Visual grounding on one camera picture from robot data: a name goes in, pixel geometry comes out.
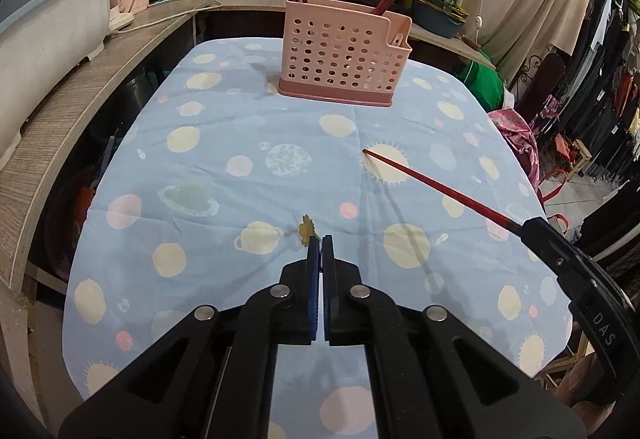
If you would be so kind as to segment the person's hand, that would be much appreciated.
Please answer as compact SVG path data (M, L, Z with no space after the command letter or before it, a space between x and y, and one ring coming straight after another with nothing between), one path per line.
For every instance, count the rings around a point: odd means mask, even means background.
M588 435L594 433L610 416L612 404L599 405L586 399L579 399L577 393L586 381L596 373L599 365L597 355L590 353L583 357L562 379L554 395L570 407L582 420Z

